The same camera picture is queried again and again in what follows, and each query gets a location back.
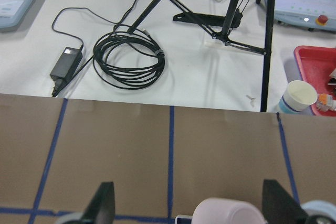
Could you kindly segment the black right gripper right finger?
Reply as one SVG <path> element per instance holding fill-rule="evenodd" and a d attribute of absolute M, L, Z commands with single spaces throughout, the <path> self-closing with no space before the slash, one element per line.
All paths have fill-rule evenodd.
<path fill-rule="evenodd" d="M 305 223 L 308 214 L 275 179 L 265 179 L 262 191 L 262 214 L 267 223 Z"/>

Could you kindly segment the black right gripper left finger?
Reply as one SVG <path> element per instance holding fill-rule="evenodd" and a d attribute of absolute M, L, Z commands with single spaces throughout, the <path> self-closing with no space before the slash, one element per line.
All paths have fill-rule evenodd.
<path fill-rule="evenodd" d="M 113 223 L 115 219 L 114 183 L 102 182 L 81 217 L 81 223 Z"/>

